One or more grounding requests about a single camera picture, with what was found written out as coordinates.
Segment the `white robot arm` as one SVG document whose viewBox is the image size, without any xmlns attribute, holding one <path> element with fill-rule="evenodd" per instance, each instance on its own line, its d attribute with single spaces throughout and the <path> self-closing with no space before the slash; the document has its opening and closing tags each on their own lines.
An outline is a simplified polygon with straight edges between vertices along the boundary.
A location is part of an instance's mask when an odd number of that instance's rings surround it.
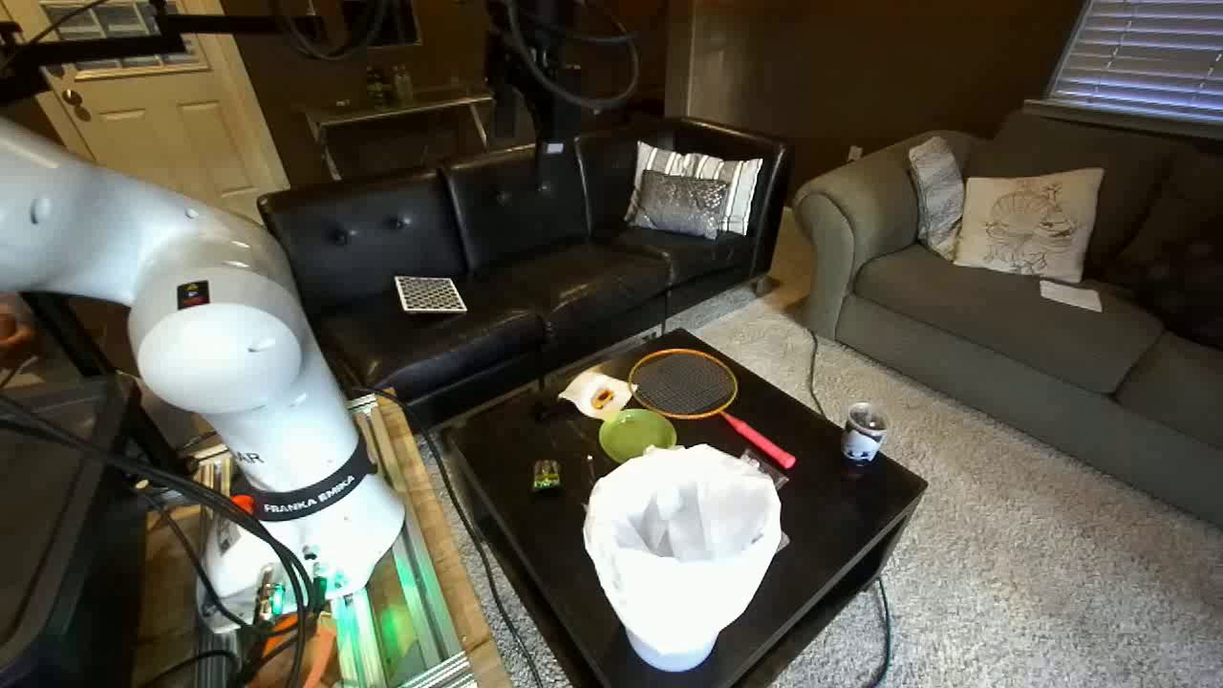
<svg viewBox="0 0 1223 688">
<path fill-rule="evenodd" d="M 404 510 L 268 228 L 0 124 L 0 286 L 125 307 L 138 379 L 226 441 L 255 525 L 338 593 L 367 585 Z"/>
</svg>

